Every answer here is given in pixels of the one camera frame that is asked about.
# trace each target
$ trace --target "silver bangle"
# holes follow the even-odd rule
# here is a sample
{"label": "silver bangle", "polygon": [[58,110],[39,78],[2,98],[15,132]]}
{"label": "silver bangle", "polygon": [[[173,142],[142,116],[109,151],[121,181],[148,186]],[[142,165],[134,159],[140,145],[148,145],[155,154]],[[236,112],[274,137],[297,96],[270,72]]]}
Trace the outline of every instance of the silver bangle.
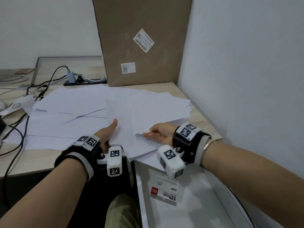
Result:
{"label": "silver bangle", "polygon": [[210,140],[210,141],[204,146],[204,148],[203,148],[203,154],[202,154],[202,159],[201,159],[201,162],[200,162],[200,163],[202,163],[203,156],[204,156],[204,154],[205,154],[206,149],[208,148],[208,146],[209,146],[213,141],[216,141],[216,139]]}

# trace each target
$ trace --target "hand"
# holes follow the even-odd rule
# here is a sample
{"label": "hand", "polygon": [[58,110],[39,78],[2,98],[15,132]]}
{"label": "hand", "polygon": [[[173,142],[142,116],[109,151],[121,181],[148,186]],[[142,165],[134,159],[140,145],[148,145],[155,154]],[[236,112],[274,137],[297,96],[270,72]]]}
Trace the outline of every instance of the hand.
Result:
{"label": "hand", "polygon": [[108,150],[110,148],[109,145],[109,139],[111,138],[112,134],[114,133],[114,130],[117,127],[117,119],[114,119],[112,124],[109,125],[106,128],[102,128],[98,130],[94,135],[98,138],[100,138],[100,146],[103,150],[103,153],[108,153]]}
{"label": "hand", "polygon": [[163,145],[173,146],[172,139],[176,128],[177,126],[170,122],[158,123],[150,128],[149,133],[143,133],[143,136],[152,138]]}

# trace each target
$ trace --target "red logo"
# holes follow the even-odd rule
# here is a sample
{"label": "red logo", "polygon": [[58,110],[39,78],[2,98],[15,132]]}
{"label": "red logo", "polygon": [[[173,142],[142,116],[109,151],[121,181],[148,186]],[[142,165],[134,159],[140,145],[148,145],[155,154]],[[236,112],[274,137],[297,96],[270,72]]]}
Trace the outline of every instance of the red logo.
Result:
{"label": "red logo", "polygon": [[158,188],[152,187],[151,194],[157,195]]}

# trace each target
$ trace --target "cardboard box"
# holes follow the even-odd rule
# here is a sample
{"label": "cardboard box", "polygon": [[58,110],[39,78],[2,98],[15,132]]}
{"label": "cardboard box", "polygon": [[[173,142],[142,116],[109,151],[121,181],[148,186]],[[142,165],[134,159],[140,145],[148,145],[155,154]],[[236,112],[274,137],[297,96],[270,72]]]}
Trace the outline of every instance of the cardboard box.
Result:
{"label": "cardboard box", "polygon": [[191,1],[93,0],[109,86],[177,82]]}

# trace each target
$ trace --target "khaki pants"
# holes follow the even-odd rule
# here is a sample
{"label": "khaki pants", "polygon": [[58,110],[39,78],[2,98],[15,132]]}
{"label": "khaki pants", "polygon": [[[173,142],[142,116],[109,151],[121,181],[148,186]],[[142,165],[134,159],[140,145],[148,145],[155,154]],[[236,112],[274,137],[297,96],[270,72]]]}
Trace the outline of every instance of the khaki pants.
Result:
{"label": "khaki pants", "polygon": [[131,196],[120,194],[111,202],[104,227],[140,228],[138,209]]}

